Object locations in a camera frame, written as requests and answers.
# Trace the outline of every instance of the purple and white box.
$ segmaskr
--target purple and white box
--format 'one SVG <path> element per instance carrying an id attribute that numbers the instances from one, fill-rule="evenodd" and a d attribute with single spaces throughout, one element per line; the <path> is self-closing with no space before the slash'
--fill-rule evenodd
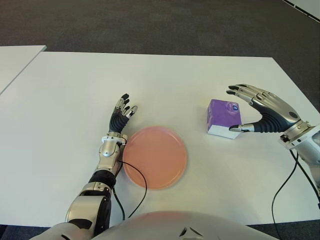
<path id="1" fill-rule="evenodd" d="M 229 127 L 241 125 L 238 103 L 212 99 L 207 110 L 206 123 L 208 134 L 235 139 L 240 133 L 229 131 Z"/>

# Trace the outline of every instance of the silver robotic forearm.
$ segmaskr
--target silver robotic forearm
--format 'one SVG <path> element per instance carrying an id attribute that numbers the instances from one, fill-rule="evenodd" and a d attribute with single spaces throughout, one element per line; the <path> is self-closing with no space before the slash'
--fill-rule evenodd
<path id="1" fill-rule="evenodd" d="M 67 211 L 65 222 L 57 224 L 33 240 L 89 240 L 109 227 L 111 194 L 120 170 L 121 145 L 127 136 L 109 132 L 102 139 L 99 163 Z"/>
<path id="2" fill-rule="evenodd" d="M 299 121 L 284 132 L 280 142 L 288 150 L 295 149 L 307 163 L 320 194 L 320 124 L 310 126 Z"/>

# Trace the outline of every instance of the white tabletop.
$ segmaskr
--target white tabletop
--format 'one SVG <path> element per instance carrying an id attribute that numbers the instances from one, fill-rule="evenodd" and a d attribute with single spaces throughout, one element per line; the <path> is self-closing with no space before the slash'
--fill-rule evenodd
<path id="1" fill-rule="evenodd" d="M 46 46 L 0 46 L 0 95 Z"/>
<path id="2" fill-rule="evenodd" d="M 304 120 L 320 123 L 319 113 L 272 58 L 41 52 L 0 96 L 0 224 L 64 221 L 98 163 L 101 137 L 123 93 L 139 107 L 123 133 L 167 127 L 182 138 L 188 155 L 181 179 L 148 191 L 137 214 L 188 210 L 245 225 L 271 223 L 273 196 L 294 166 L 278 143 L 281 134 L 244 133 L 234 140 L 206 134 L 211 99 L 238 102 L 244 123 L 260 118 L 225 93 L 228 85 L 241 83 L 274 92 Z M 115 188 L 128 215 L 144 189 L 123 171 Z M 112 200 L 113 225 L 121 212 Z M 277 222 L 320 217 L 300 170 L 278 195 L 274 212 Z"/>

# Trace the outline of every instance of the humanoid robot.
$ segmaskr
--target humanoid robot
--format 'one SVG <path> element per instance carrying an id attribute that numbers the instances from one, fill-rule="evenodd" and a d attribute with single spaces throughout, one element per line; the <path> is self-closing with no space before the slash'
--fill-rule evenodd
<path id="1" fill-rule="evenodd" d="M 320 189 L 320 125 L 311 126 L 298 113 L 273 93 L 247 84 L 229 86 L 235 95 L 255 108 L 262 119 L 249 124 L 233 125 L 235 132 L 283 133 L 280 142 L 296 150 L 310 168 Z M 122 134 L 138 107 L 126 106 L 129 95 L 115 105 L 109 132 L 102 138 L 99 163 L 89 182 L 74 199 L 64 223 L 59 223 L 33 240 L 272 240 L 250 227 L 220 217 L 196 212 L 158 211 L 145 213 L 110 227 L 111 194 L 121 169 L 121 153 L 127 143 Z"/>

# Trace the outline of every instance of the robotic arm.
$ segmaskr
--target robotic arm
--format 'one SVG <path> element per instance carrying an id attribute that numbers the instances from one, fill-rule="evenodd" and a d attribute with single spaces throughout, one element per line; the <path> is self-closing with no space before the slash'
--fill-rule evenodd
<path id="1" fill-rule="evenodd" d="M 127 136 L 121 132 L 138 107 L 126 107 L 129 95 L 124 94 L 113 110 L 109 132 L 102 137 L 99 163 L 79 195 L 67 211 L 65 222 L 57 224 L 33 240 L 89 240 L 109 228 L 111 194 L 121 169 L 118 162 Z"/>
<path id="2" fill-rule="evenodd" d="M 234 132 L 281 133 L 280 142 L 288 149 L 295 149 L 311 171 L 320 192 L 320 124 L 311 126 L 302 121 L 298 113 L 273 93 L 251 86 L 229 86 L 227 94 L 235 95 L 259 111 L 262 119 L 249 124 L 233 125 Z"/>

